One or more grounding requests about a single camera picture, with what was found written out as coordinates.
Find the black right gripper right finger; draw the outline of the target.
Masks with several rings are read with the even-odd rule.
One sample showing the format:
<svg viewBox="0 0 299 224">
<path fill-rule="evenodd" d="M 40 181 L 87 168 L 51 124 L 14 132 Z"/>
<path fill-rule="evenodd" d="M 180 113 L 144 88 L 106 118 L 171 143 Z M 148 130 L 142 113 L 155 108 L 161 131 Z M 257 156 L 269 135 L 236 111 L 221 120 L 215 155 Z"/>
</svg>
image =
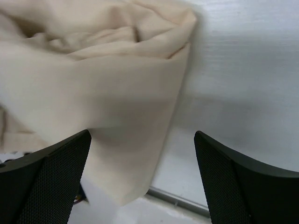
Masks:
<svg viewBox="0 0 299 224">
<path fill-rule="evenodd" d="M 241 154 L 201 131 L 194 144 L 213 224 L 297 224 L 299 174 Z"/>
</svg>

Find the beige trousers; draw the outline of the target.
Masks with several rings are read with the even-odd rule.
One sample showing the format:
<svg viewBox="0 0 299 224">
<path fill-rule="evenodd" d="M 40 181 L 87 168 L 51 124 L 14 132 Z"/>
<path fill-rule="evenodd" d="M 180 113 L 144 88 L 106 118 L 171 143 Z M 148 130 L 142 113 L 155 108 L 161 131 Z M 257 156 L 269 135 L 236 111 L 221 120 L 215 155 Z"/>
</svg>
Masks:
<svg viewBox="0 0 299 224">
<path fill-rule="evenodd" d="M 151 184 L 197 17 L 176 0 L 3 0 L 0 150 L 81 130 L 84 175 L 117 204 Z"/>
</svg>

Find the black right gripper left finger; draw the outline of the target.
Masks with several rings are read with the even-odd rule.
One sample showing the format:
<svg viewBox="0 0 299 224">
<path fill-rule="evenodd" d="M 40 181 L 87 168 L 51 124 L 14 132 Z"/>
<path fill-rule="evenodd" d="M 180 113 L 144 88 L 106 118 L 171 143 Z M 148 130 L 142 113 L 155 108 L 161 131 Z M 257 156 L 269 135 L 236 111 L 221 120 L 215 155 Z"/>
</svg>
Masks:
<svg viewBox="0 0 299 224">
<path fill-rule="evenodd" d="M 91 144 L 83 130 L 0 165 L 2 224 L 66 224 Z"/>
</svg>

